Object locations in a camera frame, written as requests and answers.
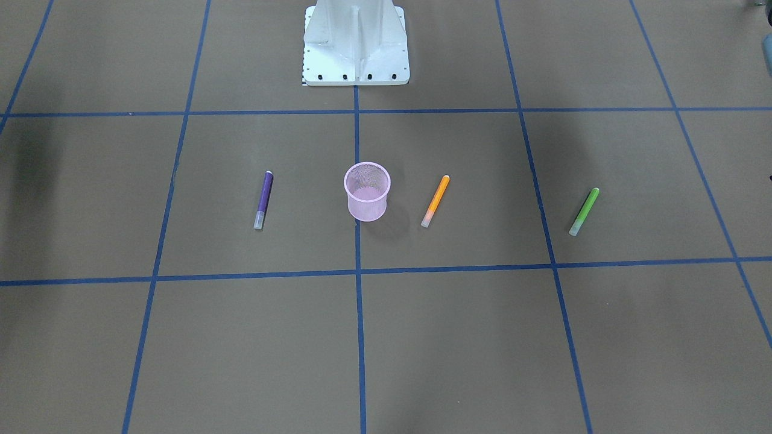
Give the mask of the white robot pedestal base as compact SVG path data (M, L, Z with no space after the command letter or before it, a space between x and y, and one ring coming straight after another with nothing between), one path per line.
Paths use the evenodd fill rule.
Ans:
M318 1L304 19L303 85L409 83L405 11L394 2Z

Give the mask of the orange marker pen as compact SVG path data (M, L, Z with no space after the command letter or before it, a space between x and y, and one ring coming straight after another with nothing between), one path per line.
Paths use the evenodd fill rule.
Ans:
M421 226L423 228L428 228L428 226L431 224L450 181L451 177L449 175L444 175L441 177L438 187L433 194L432 201L430 201L425 215L421 221Z

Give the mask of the green marker pen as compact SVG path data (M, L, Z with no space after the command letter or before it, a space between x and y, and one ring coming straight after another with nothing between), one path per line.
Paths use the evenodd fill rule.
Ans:
M593 187L593 189L588 192L582 207L577 212L577 215L571 227L569 228L568 234L570 236L576 237L579 231L581 231L582 225L584 225L584 222L586 221L593 205L595 205L595 201L599 195L600 189L598 189L598 187Z

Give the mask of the pink mesh pen holder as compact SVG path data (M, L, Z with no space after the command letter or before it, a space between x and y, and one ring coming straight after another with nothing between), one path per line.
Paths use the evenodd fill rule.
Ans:
M373 222L384 215L390 189L390 174L375 162L355 164L344 175L347 208L361 222Z

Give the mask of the purple marker pen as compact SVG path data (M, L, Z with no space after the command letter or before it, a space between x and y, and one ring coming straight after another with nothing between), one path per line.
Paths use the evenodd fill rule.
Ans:
M253 224L254 230L262 230L265 224L265 217L267 217L268 201L270 200L270 195L272 192L273 180L274 175L272 171L265 171Z

